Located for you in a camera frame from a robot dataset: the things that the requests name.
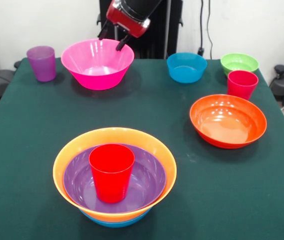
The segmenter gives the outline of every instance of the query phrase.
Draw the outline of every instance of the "dark green cloth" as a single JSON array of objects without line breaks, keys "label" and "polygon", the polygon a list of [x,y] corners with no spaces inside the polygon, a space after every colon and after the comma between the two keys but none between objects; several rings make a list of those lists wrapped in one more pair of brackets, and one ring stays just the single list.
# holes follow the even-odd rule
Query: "dark green cloth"
[{"label": "dark green cloth", "polygon": [[[164,60],[135,60],[107,91],[84,89],[57,63],[57,78],[40,83],[23,60],[0,102],[0,240],[284,240],[284,117],[260,73],[251,100],[267,131],[226,150],[203,141],[188,117],[200,97],[226,93],[218,60],[186,85],[169,77]],[[126,228],[93,223],[53,183],[59,150],[103,127],[147,132],[177,162],[171,193]]]}]

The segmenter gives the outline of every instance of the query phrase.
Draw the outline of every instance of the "purple bowl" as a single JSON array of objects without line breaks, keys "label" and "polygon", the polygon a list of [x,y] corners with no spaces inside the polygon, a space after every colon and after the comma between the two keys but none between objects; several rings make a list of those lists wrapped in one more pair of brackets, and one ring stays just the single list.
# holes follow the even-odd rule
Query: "purple bowl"
[{"label": "purple bowl", "polygon": [[128,144],[135,163],[126,197],[117,203],[105,203],[97,198],[91,167],[88,162],[91,147],[78,154],[68,164],[64,173],[64,188],[78,205],[101,213],[125,213],[150,205],[161,195],[166,184],[164,167],[149,152]]}]

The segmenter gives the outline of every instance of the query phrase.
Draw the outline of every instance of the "white wall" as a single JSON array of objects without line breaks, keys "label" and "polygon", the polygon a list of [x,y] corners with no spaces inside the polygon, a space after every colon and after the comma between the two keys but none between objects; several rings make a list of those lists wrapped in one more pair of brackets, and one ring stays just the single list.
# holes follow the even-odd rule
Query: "white wall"
[{"label": "white wall", "polygon": [[37,45],[60,56],[74,42],[95,38],[98,0],[0,0],[0,69],[13,68]]},{"label": "white wall", "polygon": [[[209,57],[205,1],[204,56]],[[255,56],[269,81],[275,64],[284,64],[284,0],[211,0],[213,58],[243,52]],[[178,51],[197,52],[200,0],[184,0],[184,27]],[[0,69],[12,68],[27,49],[50,45],[60,56],[68,45],[94,38],[98,0],[0,0]]]},{"label": "white wall", "polygon": [[[209,58],[206,34],[208,0],[204,0],[204,56]],[[200,0],[184,0],[184,27],[179,31],[178,51],[196,53],[200,46]],[[284,64],[284,0],[211,0],[209,32],[213,58],[231,52],[247,53],[260,63],[269,82],[273,67]]]}]

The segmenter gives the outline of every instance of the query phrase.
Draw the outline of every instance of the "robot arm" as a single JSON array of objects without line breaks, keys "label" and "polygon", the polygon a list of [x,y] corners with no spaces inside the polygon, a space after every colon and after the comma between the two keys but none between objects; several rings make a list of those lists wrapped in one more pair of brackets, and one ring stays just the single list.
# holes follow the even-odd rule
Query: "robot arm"
[{"label": "robot arm", "polygon": [[116,50],[122,50],[123,46],[133,36],[139,38],[150,25],[148,18],[162,0],[112,0],[107,13],[106,21],[98,35],[102,40],[111,25],[120,28],[126,36],[117,45]]}]

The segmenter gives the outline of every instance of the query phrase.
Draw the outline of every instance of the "orange bowl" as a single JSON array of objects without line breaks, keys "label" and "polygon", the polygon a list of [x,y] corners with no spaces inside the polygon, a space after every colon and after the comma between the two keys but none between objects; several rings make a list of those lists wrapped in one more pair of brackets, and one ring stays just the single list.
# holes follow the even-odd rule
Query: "orange bowl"
[{"label": "orange bowl", "polygon": [[[161,162],[166,172],[166,185],[163,193],[155,202],[136,211],[124,213],[104,213],[92,211],[90,209],[79,206],[70,199],[64,189],[63,184],[63,176],[68,163],[76,155],[88,148],[91,148],[96,145],[109,143],[121,143],[137,146],[148,151],[149,153],[152,153]],[[171,191],[176,180],[176,174],[177,169],[175,159],[170,150],[160,140],[142,131],[124,127],[101,128],[89,131],[74,138],[68,144],[66,144],[59,152],[55,159],[53,167],[53,178],[56,188],[69,203],[78,207],[87,215],[99,221],[110,223],[129,221],[142,215],[151,207],[158,204]]]},{"label": "orange bowl", "polygon": [[224,94],[197,100],[190,118],[204,140],[223,149],[241,148],[258,140],[267,125],[263,112],[253,103]]}]

